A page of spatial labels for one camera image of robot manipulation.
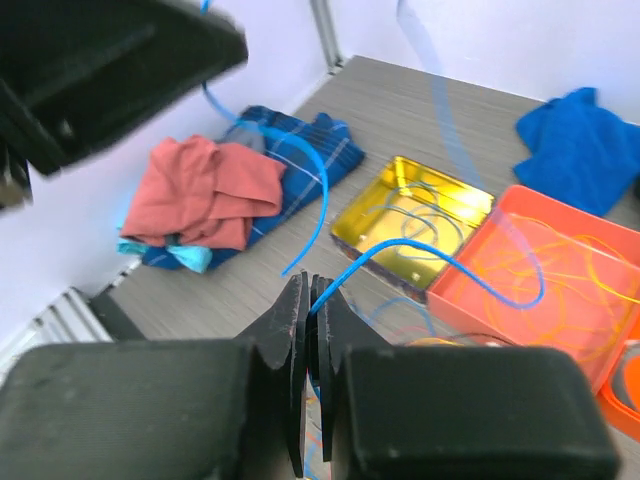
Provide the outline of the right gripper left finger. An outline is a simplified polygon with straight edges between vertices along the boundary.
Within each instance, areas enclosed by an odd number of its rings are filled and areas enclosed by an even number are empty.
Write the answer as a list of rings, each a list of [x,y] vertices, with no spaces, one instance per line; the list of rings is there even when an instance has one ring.
[[[233,338],[50,344],[1,388],[5,479],[296,479],[306,273]]]

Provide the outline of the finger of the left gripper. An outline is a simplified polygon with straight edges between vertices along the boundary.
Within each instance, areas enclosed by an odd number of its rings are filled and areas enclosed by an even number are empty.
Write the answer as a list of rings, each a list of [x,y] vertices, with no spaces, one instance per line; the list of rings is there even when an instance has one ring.
[[[1,160],[52,175],[247,59],[228,17],[183,1],[4,1]]]

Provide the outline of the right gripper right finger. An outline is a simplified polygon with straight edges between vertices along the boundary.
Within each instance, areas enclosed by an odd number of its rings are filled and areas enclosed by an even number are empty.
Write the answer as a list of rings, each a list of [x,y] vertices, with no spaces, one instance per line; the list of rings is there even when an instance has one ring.
[[[312,377],[335,479],[613,479],[581,369],[547,347],[401,346],[312,280]]]

